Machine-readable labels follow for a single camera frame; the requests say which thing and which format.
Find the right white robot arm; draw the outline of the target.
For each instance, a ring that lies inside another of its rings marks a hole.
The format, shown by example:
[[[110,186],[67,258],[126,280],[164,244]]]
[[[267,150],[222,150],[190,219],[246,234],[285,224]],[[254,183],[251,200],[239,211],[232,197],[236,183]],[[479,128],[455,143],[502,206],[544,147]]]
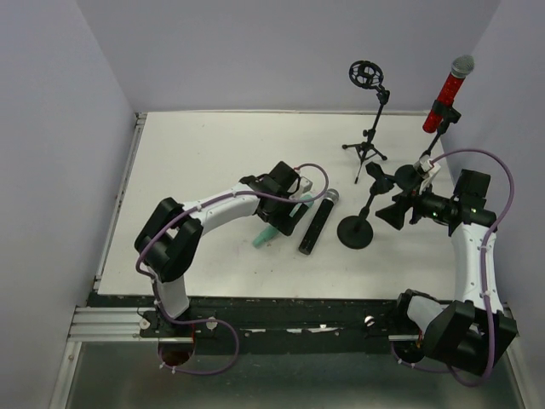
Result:
[[[426,293],[407,290],[399,295],[397,315],[417,326],[425,357],[476,376],[494,366],[518,334],[496,292],[496,214],[485,208],[490,181],[487,174],[463,170],[449,198],[430,187],[412,189],[393,196],[391,205],[376,212],[397,230],[404,226],[407,211],[412,223],[428,218],[448,228],[455,253],[452,301],[443,306]]]

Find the black glitter microphone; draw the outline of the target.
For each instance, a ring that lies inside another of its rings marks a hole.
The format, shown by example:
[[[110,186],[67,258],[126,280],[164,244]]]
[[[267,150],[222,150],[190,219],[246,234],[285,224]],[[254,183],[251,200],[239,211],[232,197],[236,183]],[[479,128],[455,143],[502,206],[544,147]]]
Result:
[[[324,194],[318,210],[298,247],[301,254],[308,256],[312,253],[332,209],[338,203],[339,197],[339,192],[334,188],[328,189]]]

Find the red glitter microphone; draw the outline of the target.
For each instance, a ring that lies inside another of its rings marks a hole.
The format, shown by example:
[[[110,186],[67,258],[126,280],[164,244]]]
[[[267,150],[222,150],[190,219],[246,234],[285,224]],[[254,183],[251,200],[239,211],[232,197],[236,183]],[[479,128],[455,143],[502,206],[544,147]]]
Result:
[[[462,55],[454,59],[450,67],[450,74],[445,80],[438,97],[433,102],[432,108],[422,126],[422,129],[426,133],[431,134],[435,132],[442,120],[447,118],[459,89],[474,67],[475,62],[471,55]]]

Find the black round-base clip stand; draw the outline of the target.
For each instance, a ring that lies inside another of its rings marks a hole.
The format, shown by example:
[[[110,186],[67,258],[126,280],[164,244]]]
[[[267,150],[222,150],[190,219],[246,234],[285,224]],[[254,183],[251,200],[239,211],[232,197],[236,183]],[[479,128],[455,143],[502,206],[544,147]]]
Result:
[[[356,216],[343,218],[336,230],[341,243],[352,250],[361,250],[367,247],[374,238],[374,231],[368,217],[375,197],[389,193],[395,187],[399,187],[395,177],[386,174],[378,163],[368,163],[365,169],[367,174],[374,179],[370,186],[370,196],[359,213]]]

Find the teal plastic microphone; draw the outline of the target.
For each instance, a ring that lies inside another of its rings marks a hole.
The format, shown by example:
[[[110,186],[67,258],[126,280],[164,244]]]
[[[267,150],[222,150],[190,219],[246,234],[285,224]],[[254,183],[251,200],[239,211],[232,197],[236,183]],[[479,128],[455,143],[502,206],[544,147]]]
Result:
[[[301,199],[310,199],[312,195],[310,193],[306,193],[301,196]],[[308,208],[311,208],[313,206],[313,201],[305,203],[305,204],[297,204],[292,211],[290,212],[290,217],[294,217],[296,212],[299,210],[301,205],[306,205]],[[266,227],[253,241],[252,245],[254,248],[259,249],[263,245],[266,245],[273,239],[275,239],[280,232],[273,226]]]

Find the black round-base mic stand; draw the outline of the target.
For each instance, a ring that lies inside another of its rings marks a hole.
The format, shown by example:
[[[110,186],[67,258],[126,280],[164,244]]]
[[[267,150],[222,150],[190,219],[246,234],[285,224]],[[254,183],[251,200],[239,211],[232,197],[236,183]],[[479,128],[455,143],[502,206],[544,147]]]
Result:
[[[448,128],[450,127],[451,124],[456,124],[459,121],[460,118],[461,118],[461,114],[454,107],[452,107],[450,112],[449,112],[449,115],[447,116],[447,118],[442,120],[442,122],[440,123],[438,129],[435,131],[434,138],[430,142],[427,149],[422,152],[421,156],[429,155],[430,158],[431,158],[432,150],[435,147],[435,145],[439,142],[440,137],[443,134],[446,133],[446,131],[448,130]],[[401,176],[404,176],[404,177],[418,176],[415,169],[414,169],[414,164],[406,164],[406,165],[403,165],[403,166],[399,167],[396,170],[396,172],[394,174],[394,177],[396,179],[396,178],[400,178]]]

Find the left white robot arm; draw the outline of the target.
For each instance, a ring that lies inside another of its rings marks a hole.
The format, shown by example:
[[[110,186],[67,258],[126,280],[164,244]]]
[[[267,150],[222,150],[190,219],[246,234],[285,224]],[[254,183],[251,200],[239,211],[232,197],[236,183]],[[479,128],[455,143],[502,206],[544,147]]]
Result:
[[[177,319],[189,308],[185,274],[204,237],[240,218],[254,216],[289,236],[308,207],[301,196],[312,183],[285,162],[258,176],[244,176],[232,187],[206,199],[180,203],[162,199],[137,235],[137,271],[152,281],[163,314]]]

